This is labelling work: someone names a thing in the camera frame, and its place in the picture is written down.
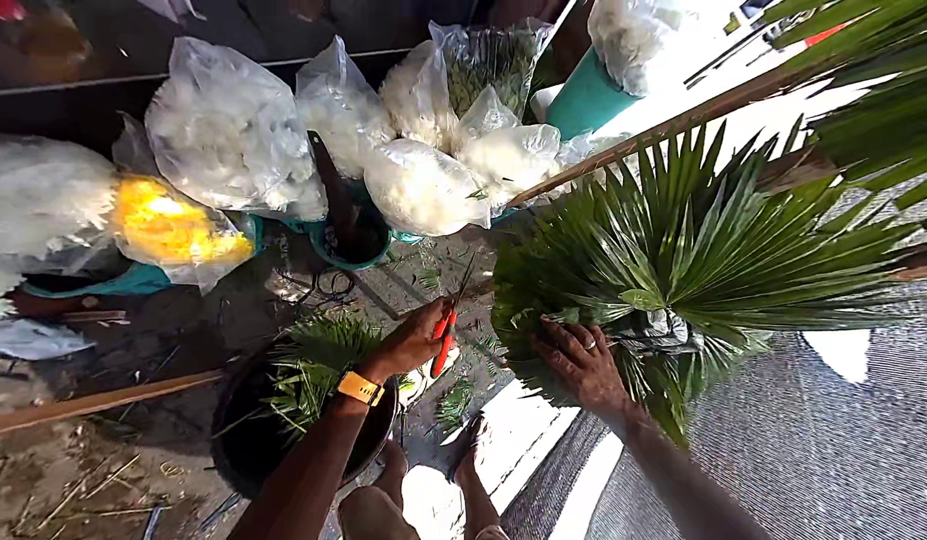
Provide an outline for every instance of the wooden pole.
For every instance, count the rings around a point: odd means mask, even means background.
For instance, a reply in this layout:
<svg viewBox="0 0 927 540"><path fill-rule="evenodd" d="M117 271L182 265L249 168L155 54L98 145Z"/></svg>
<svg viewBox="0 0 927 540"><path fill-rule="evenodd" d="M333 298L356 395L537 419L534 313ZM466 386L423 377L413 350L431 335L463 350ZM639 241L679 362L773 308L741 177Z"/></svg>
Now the wooden pole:
<svg viewBox="0 0 927 540"><path fill-rule="evenodd" d="M55 422L65 418L72 418L73 416L105 411L121 405L148 400L158 396L165 396L173 392L186 390L187 388L215 383L223 379L223 377L224 371L215 369L198 374L179 376L169 380L161 380L151 384L141 384L140 386L122 388L112 392L101 392L83 398L67 399L65 401L58 401L1 414L0 436L13 432L13 430L29 428L47 422Z"/></svg>
<svg viewBox="0 0 927 540"><path fill-rule="evenodd" d="M613 148L591 155L581 163L570 167L553 178L547 179L537 187L517 195L506 203L506 207L516 207L537 195L546 193L557 186L562 186L574 178L593 172L602 166L608 166L621 157L624 158L633 154L641 147L666 139L670 133L685 132L687 129L705 124L710 120L725 117L742 106L745 107L753 102L769 98L790 85L812 77L819 69L820 66L818 65L810 65L798 70L789 68L785 63L779 65L763 75L750 79L713 99L698 104L683 114L679 114L666 122L632 136Z"/></svg>

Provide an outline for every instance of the foot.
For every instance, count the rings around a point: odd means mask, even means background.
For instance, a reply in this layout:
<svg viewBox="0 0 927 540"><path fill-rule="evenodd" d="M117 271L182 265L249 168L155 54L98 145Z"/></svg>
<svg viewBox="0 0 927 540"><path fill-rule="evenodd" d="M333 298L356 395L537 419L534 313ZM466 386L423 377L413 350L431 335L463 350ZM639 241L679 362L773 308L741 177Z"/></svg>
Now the foot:
<svg viewBox="0 0 927 540"><path fill-rule="evenodd" d="M459 484L457 482L459 474L474 469L477 442L480 439L482 427L483 412L481 411L477 413L477 416L470 419L470 422L457 436L457 440L445 447L450 454L450 469L447 471L447 482Z"/></svg>

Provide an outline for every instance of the yellow flower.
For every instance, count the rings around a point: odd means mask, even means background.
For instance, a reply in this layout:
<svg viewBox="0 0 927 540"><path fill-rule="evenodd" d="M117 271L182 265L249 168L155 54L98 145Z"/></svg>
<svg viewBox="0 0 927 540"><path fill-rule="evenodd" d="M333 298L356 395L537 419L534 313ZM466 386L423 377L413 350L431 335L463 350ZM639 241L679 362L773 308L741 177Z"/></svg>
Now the yellow flower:
<svg viewBox="0 0 927 540"><path fill-rule="evenodd" d="M242 263L253 255L253 243L242 232L217 226L203 206L174 197L152 177L122 179L113 222L132 259Z"/></svg>

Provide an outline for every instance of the wristwatch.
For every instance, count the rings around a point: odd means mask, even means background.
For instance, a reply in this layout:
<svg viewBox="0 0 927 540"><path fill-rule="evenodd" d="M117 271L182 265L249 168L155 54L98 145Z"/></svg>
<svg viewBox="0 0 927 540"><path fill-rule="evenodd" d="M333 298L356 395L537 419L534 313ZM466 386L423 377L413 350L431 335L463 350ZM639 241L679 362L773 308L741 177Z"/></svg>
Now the wristwatch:
<svg viewBox="0 0 927 540"><path fill-rule="evenodd" d="M382 384L374 384L352 371L348 371L343 376L337 387L337 392L360 400L371 407L375 407L380 402L380 399L384 397Z"/></svg>

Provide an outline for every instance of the orange scissors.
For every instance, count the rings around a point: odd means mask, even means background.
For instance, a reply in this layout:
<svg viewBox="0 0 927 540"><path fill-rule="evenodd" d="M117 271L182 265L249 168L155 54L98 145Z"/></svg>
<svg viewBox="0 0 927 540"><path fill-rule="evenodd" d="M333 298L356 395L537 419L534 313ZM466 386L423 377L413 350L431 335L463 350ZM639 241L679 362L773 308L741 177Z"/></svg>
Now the orange scissors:
<svg viewBox="0 0 927 540"><path fill-rule="evenodd" d="M443 364L447 363L447 355L450 353L450 345L453 342L453 329L454 326L457 325L457 305L459 305L460 299L463 298L463 290L466 289L466 285L470 281L470 276L473 275L473 263L476 259L477 254L474 252L473 256L470 257L470 264L467 264L466 271L463 273L463 279L460 281L460 290L457 292L457 298L455 298L453 304L451 304L450 314L440 319L436 323L436 326L433 327L433 339L439 338L443 340L443 346L440 347L440 354L433 360L433 366L430 368L430 377L433 379L439 377L440 372L443 371Z"/></svg>

